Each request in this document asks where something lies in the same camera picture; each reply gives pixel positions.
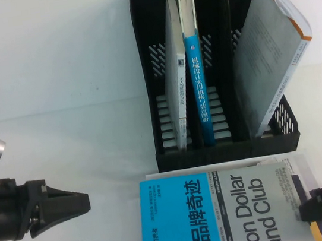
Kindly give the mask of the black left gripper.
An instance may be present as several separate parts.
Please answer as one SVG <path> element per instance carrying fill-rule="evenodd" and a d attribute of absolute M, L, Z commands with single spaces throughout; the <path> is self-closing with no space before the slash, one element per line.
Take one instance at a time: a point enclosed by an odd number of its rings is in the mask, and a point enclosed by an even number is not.
<path fill-rule="evenodd" d="M 51 188 L 45 180 L 17 185 L 14 179 L 1 179 L 0 241 L 18 241 L 28 232 L 35 239 L 89 210 L 88 194 Z"/>

